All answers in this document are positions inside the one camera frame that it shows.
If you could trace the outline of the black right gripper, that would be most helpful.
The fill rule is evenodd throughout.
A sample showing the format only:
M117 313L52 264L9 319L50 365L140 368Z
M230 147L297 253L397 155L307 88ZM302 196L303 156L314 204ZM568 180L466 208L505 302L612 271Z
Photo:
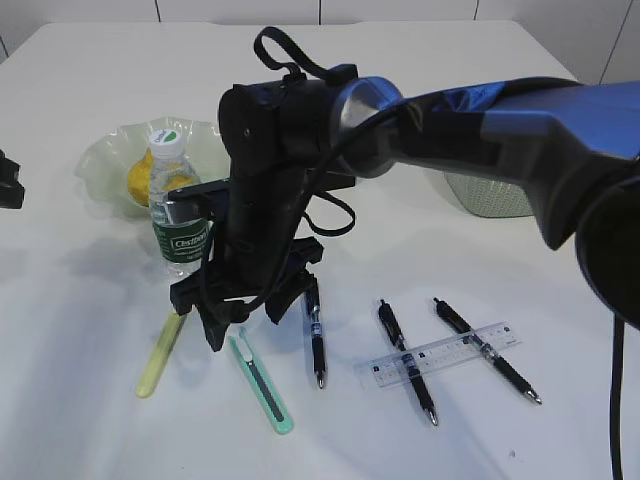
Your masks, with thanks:
M225 225L213 223L213 257L173 284L175 311L197 310L205 339L222 349L233 320L264 307L278 325L290 306L310 290L307 264L321 260L322 245L295 232L327 172L354 176L332 158L357 79L343 84L282 79L236 84L221 97L218 122L230 156L230 201Z

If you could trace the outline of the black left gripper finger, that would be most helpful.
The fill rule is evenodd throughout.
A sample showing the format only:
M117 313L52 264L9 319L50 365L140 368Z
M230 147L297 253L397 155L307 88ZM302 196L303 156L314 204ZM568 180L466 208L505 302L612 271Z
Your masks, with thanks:
M2 209L21 209L25 188L20 183L20 165L0 151L0 206Z

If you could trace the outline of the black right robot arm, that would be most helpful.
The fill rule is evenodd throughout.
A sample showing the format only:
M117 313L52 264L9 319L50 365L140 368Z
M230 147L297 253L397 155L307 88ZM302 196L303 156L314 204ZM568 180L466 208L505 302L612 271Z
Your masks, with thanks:
M393 165L495 179L526 194L546 245L575 242L594 293L639 322L639 86L524 78L403 98L380 77L334 85L304 76L237 84L219 103L227 180L172 194L209 220L203 266L172 285L214 350L264 308L278 322L323 255L296 231L330 173L374 178Z

